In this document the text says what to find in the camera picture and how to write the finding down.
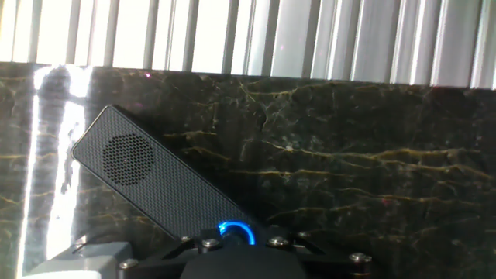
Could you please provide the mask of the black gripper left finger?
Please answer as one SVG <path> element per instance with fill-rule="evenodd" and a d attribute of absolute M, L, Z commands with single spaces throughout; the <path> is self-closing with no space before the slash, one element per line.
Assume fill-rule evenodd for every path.
<path fill-rule="evenodd" d="M 233 244 L 233 231 L 205 229 L 198 236 L 183 236 L 145 260 L 128 259 L 116 270 L 118 279 L 221 278 L 222 263 L 195 262 L 200 256 Z"/>

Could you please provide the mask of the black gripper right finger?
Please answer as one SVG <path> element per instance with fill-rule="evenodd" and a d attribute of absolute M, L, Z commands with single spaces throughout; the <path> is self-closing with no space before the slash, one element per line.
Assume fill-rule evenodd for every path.
<path fill-rule="evenodd" d="M 293 256 L 306 278 L 371 279 L 372 256 L 347 252 L 337 245 L 326 245 L 311 238 L 310 232 L 270 232 L 266 248 Z"/>

